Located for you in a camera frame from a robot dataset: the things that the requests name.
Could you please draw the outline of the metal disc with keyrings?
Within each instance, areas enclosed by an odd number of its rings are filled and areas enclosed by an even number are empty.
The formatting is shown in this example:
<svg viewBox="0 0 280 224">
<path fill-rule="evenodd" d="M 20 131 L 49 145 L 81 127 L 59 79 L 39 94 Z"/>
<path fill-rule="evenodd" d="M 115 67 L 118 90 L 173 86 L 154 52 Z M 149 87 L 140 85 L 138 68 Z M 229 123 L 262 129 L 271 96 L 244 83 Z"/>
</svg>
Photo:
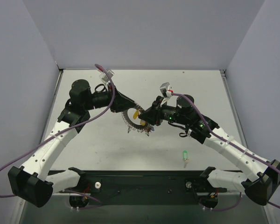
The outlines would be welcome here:
<svg viewBox="0 0 280 224">
<path fill-rule="evenodd" d="M 131 108 L 121 113 L 122 119 L 127 125 L 127 133 L 137 131 L 138 133 L 144 133 L 146 136 L 149 136 L 154 131 L 154 127 L 139 118 L 134 120 L 133 114 L 136 110 L 139 110 L 140 114 L 144 112 L 144 109 L 138 105 L 136 109 Z"/>
</svg>

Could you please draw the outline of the green tagged key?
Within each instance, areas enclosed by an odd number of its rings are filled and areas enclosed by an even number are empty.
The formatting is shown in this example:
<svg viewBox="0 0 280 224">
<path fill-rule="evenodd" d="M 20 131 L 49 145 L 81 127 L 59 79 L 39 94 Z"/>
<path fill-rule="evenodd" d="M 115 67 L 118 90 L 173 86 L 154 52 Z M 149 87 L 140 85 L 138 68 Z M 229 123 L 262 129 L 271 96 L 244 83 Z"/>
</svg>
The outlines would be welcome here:
<svg viewBox="0 0 280 224">
<path fill-rule="evenodd" d="M 188 152 L 186 150 L 184 150 L 183 153 L 182 153 L 182 159 L 183 159 L 183 162 L 184 162 L 183 167 L 186 168 L 186 166 L 189 162 Z"/>
</svg>

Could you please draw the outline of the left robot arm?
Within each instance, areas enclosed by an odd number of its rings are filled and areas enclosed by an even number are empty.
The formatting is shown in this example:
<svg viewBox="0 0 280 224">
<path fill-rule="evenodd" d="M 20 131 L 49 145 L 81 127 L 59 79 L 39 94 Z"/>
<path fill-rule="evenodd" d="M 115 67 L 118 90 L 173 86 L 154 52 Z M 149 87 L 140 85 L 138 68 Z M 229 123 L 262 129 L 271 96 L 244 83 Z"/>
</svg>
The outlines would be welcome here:
<svg viewBox="0 0 280 224">
<path fill-rule="evenodd" d="M 54 193 L 69 188 L 81 192 L 86 188 L 86 180 L 83 178 L 85 173 L 77 168 L 69 168 L 55 175 L 49 175 L 49 171 L 66 145 L 91 120 L 90 110 L 104 107 L 112 112 L 123 112 L 136 108 L 135 101 L 116 88 L 108 85 L 107 89 L 92 93 L 88 81 L 83 79 L 72 84 L 70 98 L 50 135 L 19 168 L 12 167 L 9 170 L 8 178 L 16 196 L 40 208 Z"/>
</svg>

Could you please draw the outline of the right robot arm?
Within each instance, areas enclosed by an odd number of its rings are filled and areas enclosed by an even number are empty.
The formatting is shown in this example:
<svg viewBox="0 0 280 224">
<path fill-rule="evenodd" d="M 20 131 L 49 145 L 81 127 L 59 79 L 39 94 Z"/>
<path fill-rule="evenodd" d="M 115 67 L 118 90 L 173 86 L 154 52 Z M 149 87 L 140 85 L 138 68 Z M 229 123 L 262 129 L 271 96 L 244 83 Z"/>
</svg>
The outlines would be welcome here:
<svg viewBox="0 0 280 224">
<path fill-rule="evenodd" d="M 240 170 L 231 172 L 208 167 L 201 177 L 211 187 L 245 193 L 253 202 L 267 205 L 280 185 L 280 162 L 268 161 L 239 144 L 216 122 L 202 115 L 190 95 L 178 94 L 175 107 L 163 100 L 164 97 L 158 96 L 139 119 L 152 126 L 159 126 L 164 120 L 183 125 L 191 138 L 214 149 Z"/>
</svg>

